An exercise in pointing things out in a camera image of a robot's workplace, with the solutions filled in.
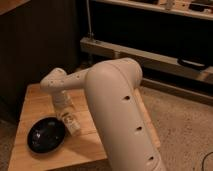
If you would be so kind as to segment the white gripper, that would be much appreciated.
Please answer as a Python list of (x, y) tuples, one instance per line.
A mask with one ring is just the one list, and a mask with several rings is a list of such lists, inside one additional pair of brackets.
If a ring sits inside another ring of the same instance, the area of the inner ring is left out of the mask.
[(71, 96), (65, 90), (53, 93), (52, 94), (52, 103), (53, 103), (54, 107), (57, 109), (71, 107), (73, 105)]

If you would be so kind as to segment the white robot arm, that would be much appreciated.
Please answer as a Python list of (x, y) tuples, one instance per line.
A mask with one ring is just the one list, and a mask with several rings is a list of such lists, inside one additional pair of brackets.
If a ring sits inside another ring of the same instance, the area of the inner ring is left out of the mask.
[(82, 88), (113, 171), (166, 171), (135, 96), (142, 69), (130, 58), (107, 60), (73, 74), (53, 69), (40, 82), (53, 104), (66, 104), (65, 92)]

